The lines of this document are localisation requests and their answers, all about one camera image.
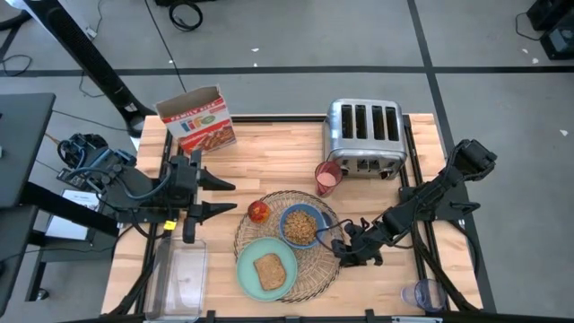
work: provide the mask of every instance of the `slice of bread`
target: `slice of bread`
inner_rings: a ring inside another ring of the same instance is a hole
[[[266,254],[253,262],[257,274],[259,275],[259,283],[264,291],[272,291],[277,289],[285,283],[287,275],[285,268],[281,263],[279,256],[275,254]]]

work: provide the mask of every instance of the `wooden table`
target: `wooden table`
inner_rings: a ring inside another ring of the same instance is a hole
[[[410,115],[422,175],[433,179],[444,166],[439,134],[431,114]],[[238,207],[197,226],[196,238],[208,246],[208,274],[204,314],[216,310],[217,317],[280,316],[363,316],[366,309],[376,315],[422,314],[405,304],[401,289],[416,282],[412,250],[383,247],[383,266],[344,268],[328,290],[311,301],[298,304],[253,301],[236,281],[234,234],[248,205],[262,196],[285,189],[314,194],[313,170],[322,160],[322,135],[319,122],[236,123],[238,142],[204,155],[202,164],[215,176],[236,185],[235,191],[199,194],[198,201],[231,202]],[[165,126],[157,117],[148,117],[137,155],[137,167],[156,177],[161,163]],[[413,185],[411,163],[407,161]],[[324,199],[339,219],[373,219],[397,204],[400,179],[344,179],[332,196]],[[482,307],[465,237],[448,223],[436,222],[442,266],[457,288],[476,307]],[[182,225],[174,231],[180,235]],[[400,244],[410,245],[410,237]],[[109,273],[102,312],[115,308],[139,276],[144,258],[145,238],[130,231],[117,244]]]

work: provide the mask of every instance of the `concrete floor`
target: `concrete floor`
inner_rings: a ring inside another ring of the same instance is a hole
[[[122,76],[132,92],[151,106],[182,92],[170,58],[141,0],[103,0],[104,16],[95,45],[114,68],[150,69],[149,75]],[[97,2],[74,1],[95,26]],[[431,62],[435,66],[549,66],[540,45],[514,32],[514,16],[533,0],[417,0]],[[204,25],[182,33],[167,11],[152,5],[161,32],[180,68],[258,66],[419,66],[423,67],[409,5],[404,0],[218,0],[201,3]],[[0,21],[14,15],[0,1]],[[521,30],[532,32],[526,20]],[[7,31],[0,32],[0,44]],[[19,30],[6,56],[33,57],[32,70],[78,70],[78,65],[35,22]],[[13,62],[9,69],[18,69]],[[500,313],[574,318],[571,268],[570,183],[574,172],[574,74],[437,74],[455,142],[476,138],[499,155],[495,172],[468,185],[491,289]],[[78,92],[79,77],[0,77],[0,93],[53,92],[55,109],[113,127],[123,122],[105,98]],[[216,84],[235,114],[324,113],[342,97],[396,100],[404,112],[437,113],[424,70],[420,73],[186,74],[188,89]],[[86,90],[98,89],[86,80]],[[564,136],[561,130],[571,132]],[[113,148],[135,152],[123,132],[54,115],[48,133],[99,133]],[[38,159],[60,169],[56,147],[45,141]],[[34,182],[59,192],[55,173],[36,164]],[[25,303],[33,254],[0,322],[62,321],[100,313],[109,261],[48,266],[44,287],[51,298]]]

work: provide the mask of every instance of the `cereal box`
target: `cereal box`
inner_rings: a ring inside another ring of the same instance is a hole
[[[210,152],[235,143],[225,99],[217,86],[207,86],[155,105],[161,120],[186,153]]]

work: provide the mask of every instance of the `toaster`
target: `toaster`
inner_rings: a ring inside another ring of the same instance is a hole
[[[340,99],[323,124],[323,157],[344,176],[394,179],[406,160],[401,107],[387,100]]]

